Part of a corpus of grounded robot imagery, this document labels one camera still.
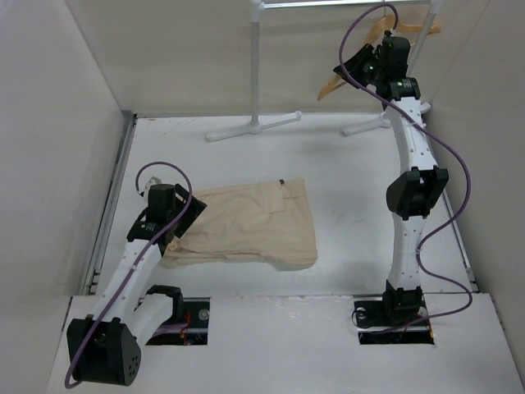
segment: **beige pants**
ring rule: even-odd
[[[162,259],[165,266],[210,261],[311,265],[317,259],[304,179],[195,192],[208,205]]]

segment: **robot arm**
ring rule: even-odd
[[[359,84],[374,85],[379,96],[394,102],[422,125],[418,82],[406,76],[409,51],[407,39],[386,32],[381,45],[365,45],[345,68]],[[334,72],[359,88],[345,77],[340,66]],[[427,216],[449,179],[448,171],[438,168],[421,131],[391,107],[386,109],[386,118],[394,130],[401,164],[401,175],[386,191],[386,203],[394,218],[394,254],[382,299],[354,303],[360,328],[406,323],[415,319],[423,306],[417,247]]]
[[[122,259],[102,298],[85,319],[73,319],[67,329],[73,360],[94,322],[103,316],[73,369],[76,381],[129,386],[139,370],[141,348],[161,324],[180,318],[183,299],[178,287],[153,286],[141,304],[139,299],[169,243],[186,232],[206,204],[193,197],[180,220],[146,250],[139,263],[135,264],[135,260],[176,218],[188,198],[189,193],[180,185],[161,184],[149,189],[148,207],[130,229]]]

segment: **clothes hanger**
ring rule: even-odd
[[[379,21],[377,21],[368,32],[367,37],[364,39],[363,46],[365,44],[373,45],[378,39],[380,39],[384,35],[385,30],[390,30],[394,27],[394,22],[395,16],[393,15],[387,15],[381,18]],[[400,33],[419,33],[421,29],[422,25],[408,25],[406,23],[403,23],[402,21],[399,21],[396,31]],[[427,37],[432,34],[438,34],[440,32],[441,27],[439,25],[432,25],[430,30],[428,31]],[[346,82],[344,80],[341,80],[341,76],[334,75],[328,81],[328,83],[322,87],[321,91],[319,92],[319,95],[317,96],[317,101],[321,101],[327,94],[339,89],[341,86],[346,85]]]

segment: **white table surface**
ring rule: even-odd
[[[140,119],[121,188],[98,294],[120,262],[126,235],[145,202],[135,193],[136,172],[164,160],[181,167],[194,188],[258,181],[306,181],[317,236],[318,261],[301,270],[269,263],[202,263],[157,267],[149,285],[182,288],[185,296],[299,296],[377,294],[385,287],[392,259],[394,226],[386,207],[386,188],[399,175],[399,155],[392,130],[378,129],[343,137],[340,128],[367,119],[356,114],[310,114],[302,121],[261,135],[243,135],[214,143],[207,131],[243,124],[247,117]],[[167,167],[149,168],[166,183],[184,183]],[[440,201],[427,231],[448,218]],[[424,248],[429,269],[468,285],[463,256],[452,228]],[[425,292],[456,292],[447,282],[422,275]]]
[[[463,305],[465,295],[427,296],[431,313]],[[98,297],[75,297],[83,318]],[[184,394],[523,394],[488,295],[436,319],[436,344],[358,343],[349,296],[214,297],[207,346],[146,346],[129,387],[83,383],[74,393]],[[48,394],[69,392],[62,336]]]

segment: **white wall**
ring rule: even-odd
[[[482,291],[495,297],[525,379],[525,2],[492,0],[433,100],[429,126],[464,156],[472,200],[459,222]],[[455,207],[464,177],[452,171]]]
[[[11,2],[0,54],[0,392],[40,393],[123,117],[63,0]]]
[[[249,0],[67,0],[121,108],[136,112],[242,113],[249,110]],[[415,70],[425,97],[436,92],[488,0],[445,0]],[[371,111],[381,107],[350,87],[321,102],[340,41],[367,7],[266,11],[261,22],[263,111]],[[422,23],[427,6],[399,7]],[[383,11],[349,40],[361,45]]]

